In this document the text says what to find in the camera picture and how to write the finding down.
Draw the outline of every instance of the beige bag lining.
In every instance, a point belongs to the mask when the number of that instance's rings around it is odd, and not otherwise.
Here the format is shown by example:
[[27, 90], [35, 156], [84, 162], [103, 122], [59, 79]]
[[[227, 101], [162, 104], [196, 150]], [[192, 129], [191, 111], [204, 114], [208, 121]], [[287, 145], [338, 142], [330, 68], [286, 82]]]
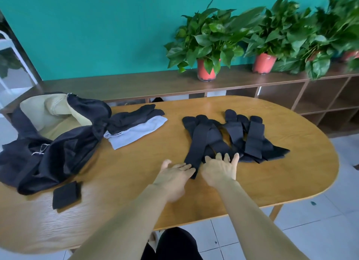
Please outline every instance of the beige bag lining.
[[59, 135], [80, 126], [92, 125], [67, 103], [67, 94], [30, 97], [20, 103], [21, 111], [42, 136], [54, 140]]

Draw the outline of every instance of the brown bookshelf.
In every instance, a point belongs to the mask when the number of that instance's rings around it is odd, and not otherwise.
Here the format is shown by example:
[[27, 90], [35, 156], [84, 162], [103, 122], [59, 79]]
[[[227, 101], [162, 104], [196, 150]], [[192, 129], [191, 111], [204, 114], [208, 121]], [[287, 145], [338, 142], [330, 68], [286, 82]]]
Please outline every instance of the brown bookshelf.
[[206, 97], [208, 92], [226, 90], [226, 95], [264, 99], [302, 115], [329, 137], [359, 133], [359, 72], [346, 72], [345, 65], [332, 63], [325, 77], [309, 81], [305, 73], [251, 72], [251, 65], [222, 67], [217, 79], [201, 82], [196, 70], [179, 74], [158, 71], [41, 81], [0, 112], [9, 114], [34, 95], [49, 92], [74, 93], [82, 98], [117, 104], [148, 103], [150, 98], [189, 94]]

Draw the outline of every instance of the person's left arm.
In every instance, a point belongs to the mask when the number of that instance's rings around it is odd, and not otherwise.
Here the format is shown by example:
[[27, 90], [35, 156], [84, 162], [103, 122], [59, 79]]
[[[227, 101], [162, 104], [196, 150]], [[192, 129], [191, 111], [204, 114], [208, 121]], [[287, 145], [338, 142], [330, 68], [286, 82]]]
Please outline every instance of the person's left arm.
[[168, 168], [165, 160], [153, 184], [102, 226], [71, 260], [140, 259], [147, 240], [167, 202], [179, 199], [195, 172], [185, 163]]

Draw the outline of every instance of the table leg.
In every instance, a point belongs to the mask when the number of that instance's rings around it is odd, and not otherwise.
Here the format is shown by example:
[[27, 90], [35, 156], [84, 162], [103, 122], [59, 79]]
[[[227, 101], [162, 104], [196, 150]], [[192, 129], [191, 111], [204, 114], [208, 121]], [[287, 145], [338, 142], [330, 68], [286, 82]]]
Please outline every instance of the table leg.
[[269, 215], [269, 218], [274, 221], [275, 218], [278, 216], [279, 211], [281, 210], [281, 208], [283, 207], [283, 204], [279, 204], [273, 207], [272, 212]]

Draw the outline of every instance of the person's left hand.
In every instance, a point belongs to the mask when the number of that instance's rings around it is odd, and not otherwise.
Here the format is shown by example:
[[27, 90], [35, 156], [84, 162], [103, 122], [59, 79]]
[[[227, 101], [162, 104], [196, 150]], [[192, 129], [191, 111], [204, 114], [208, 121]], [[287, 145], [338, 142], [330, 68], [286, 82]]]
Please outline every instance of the person's left hand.
[[175, 202], [185, 194], [185, 184], [196, 169], [191, 168], [191, 164], [186, 165], [186, 163], [168, 168], [170, 163], [172, 163], [171, 160], [164, 160], [153, 184], [165, 191], [169, 202]]

